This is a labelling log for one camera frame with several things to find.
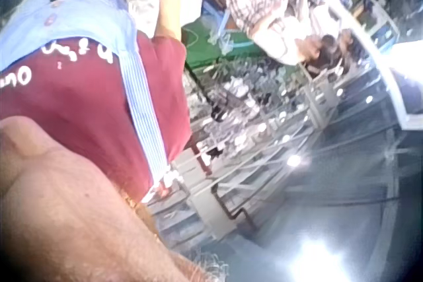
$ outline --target maroon shirt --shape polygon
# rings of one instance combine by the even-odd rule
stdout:
[[[78,52],[80,38],[58,40]],[[138,45],[147,75],[153,107],[169,161],[190,138],[190,117],[182,72],[186,50],[170,38],[149,40],[138,34]],[[94,40],[77,61],[55,50],[38,50],[0,74],[5,80],[27,66],[16,86],[0,90],[0,119],[26,116],[51,137],[93,161],[116,185],[139,201],[153,185],[148,163],[138,141],[128,108],[117,56],[113,63],[97,54]]]

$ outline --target handrail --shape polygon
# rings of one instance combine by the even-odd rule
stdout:
[[[356,35],[364,49],[373,58],[375,65],[381,73],[383,81],[389,90],[389,95],[391,97],[395,113],[397,114],[398,121],[402,129],[423,130],[423,115],[411,115],[407,113],[403,96],[391,70],[386,64],[386,61],[383,59],[382,54],[377,49],[376,45],[371,41],[369,35],[360,26],[359,22],[344,8],[344,6],[342,6],[339,0],[323,1],[329,5],[329,7],[336,15],[338,15],[346,22],[348,26],[350,26],[352,32]]]

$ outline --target light blue shirt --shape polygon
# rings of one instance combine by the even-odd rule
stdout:
[[[126,0],[59,0],[57,6],[25,1],[0,33],[0,72],[52,40],[73,37],[93,39],[119,57],[135,130],[153,180],[159,181],[168,160]]]

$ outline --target man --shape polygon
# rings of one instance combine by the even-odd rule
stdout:
[[[151,41],[127,8],[25,0],[1,32],[0,119],[32,118],[140,201],[190,137],[186,52],[180,0],[161,0]]]
[[[297,15],[287,14],[288,0],[225,0],[237,26],[270,57],[296,65],[319,56],[320,38],[311,36],[307,0]]]
[[[2,248],[30,275],[190,277],[113,187],[139,202],[190,137],[179,16],[160,0],[149,40],[126,0],[24,0],[2,29]]]

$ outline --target button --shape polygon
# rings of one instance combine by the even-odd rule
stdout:
[[[52,8],[57,8],[61,5],[61,0],[56,0],[52,2]]]
[[[57,15],[54,13],[50,15],[44,23],[44,26],[51,26],[57,19]]]

